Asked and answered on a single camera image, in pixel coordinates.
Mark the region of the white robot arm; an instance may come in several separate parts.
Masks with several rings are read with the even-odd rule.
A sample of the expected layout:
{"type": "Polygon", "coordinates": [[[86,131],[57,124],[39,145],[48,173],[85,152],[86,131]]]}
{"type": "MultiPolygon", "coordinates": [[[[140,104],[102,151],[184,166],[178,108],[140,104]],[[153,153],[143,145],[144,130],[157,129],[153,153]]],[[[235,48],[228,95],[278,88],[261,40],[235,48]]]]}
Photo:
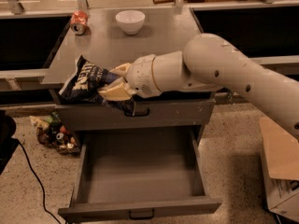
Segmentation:
{"type": "Polygon", "coordinates": [[[262,67],[217,35],[197,35],[182,51],[140,57],[112,72],[119,78],[98,90],[109,101],[226,88],[299,138],[299,82],[262,67]]]}

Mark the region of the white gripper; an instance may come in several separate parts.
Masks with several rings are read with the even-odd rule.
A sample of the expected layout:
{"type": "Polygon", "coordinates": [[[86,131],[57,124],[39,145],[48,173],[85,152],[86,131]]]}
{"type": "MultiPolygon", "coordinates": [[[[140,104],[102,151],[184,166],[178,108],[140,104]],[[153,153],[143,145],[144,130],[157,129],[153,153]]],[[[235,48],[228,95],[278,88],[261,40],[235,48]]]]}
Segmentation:
{"type": "Polygon", "coordinates": [[[135,94],[142,98],[160,96],[162,92],[153,78],[154,59],[155,55],[151,54],[136,59],[132,64],[123,63],[111,69],[110,72],[119,78],[97,92],[108,101],[127,101],[135,94]]]}

